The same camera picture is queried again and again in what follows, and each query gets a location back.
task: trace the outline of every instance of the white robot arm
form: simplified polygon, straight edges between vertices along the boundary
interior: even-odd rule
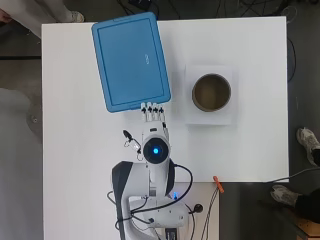
[[[117,209],[117,223],[121,240],[163,240],[154,228],[178,228],[187,223],[189,210],[178,200],[168,196],[174,185],[175,165],[170,159],[169,134],[165,123],[164,110],[158,104],[141,104],[142,119],[145,122],[141,147],[127,132],[129,144],[138,154],[142,154],[145,163],[120,162],[112,170],[112,183]],[[144,200],[130,202],[130,197],[144,197]],[[143,221],[153,228],[154,236],[137,229],[132,220],[135,214],[142,213]]]

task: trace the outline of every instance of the white tabletop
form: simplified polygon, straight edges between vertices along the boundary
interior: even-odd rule
[[[118,162],[136,160],[132,150],[123,147],[122,130],[139,139],[140,113],[106,110],[91,26],[43,25],[46,240],[117,239],[115,210],[105,198],[111,189],[110,173]],[[165,108],[173,161],[191,169],[198,182],[212,181],[213,175],[225,182],[287,176],[285,18],[166,21],[159,22],[159,31],[172,87],[172,101]],[[182,123],[181,102],[175,97],[180,83],[172,76],[187,64],[236,70],[239,113],[235,125]],[[188,175],[178,170],[177,181],[188,181]],[[192,191],[196,193],[186,198],[188,203],[206,204],[213,187],[202,183]],[[217,239],[218,200],[212,217],[210,239]],[[205,216],[200,216],[197,234],[201,219]]]

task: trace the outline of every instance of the shoe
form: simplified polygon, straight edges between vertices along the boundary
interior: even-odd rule
[[[312,151],[314,149],[320,149],[320,143],[318,142],[316,136],[314,135],[314,133],[307,129],[307,128],[299,128],[297,133],[297,140],[298,142],[304,146],[304,148],[307,151],[307,158],[309,160],[309,162],[314,165],[317,166],[317,164],[315,164],[313,156],[312,156]]]
[[[72,21],[71,23],[83,23],[84,22],[84,16],[76,11],[71,11],[72,13]]]
[[[282,185],[272,186],[272,191],[270,192],[271,197],[282,204],[294,207],[298,197],[301,195],[290,191],[288,188]]]

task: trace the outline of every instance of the metal bowl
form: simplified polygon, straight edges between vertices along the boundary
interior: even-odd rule
[[[231,97],[229,82],[218,74],[202,76],[192,89],[194,104],[204,112],[214,112],[226,106]]]

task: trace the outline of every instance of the blue tray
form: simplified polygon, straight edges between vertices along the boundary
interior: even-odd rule
[[[109,112],[171,98],[156,17],[152,13],[96,23],[92,34]]]

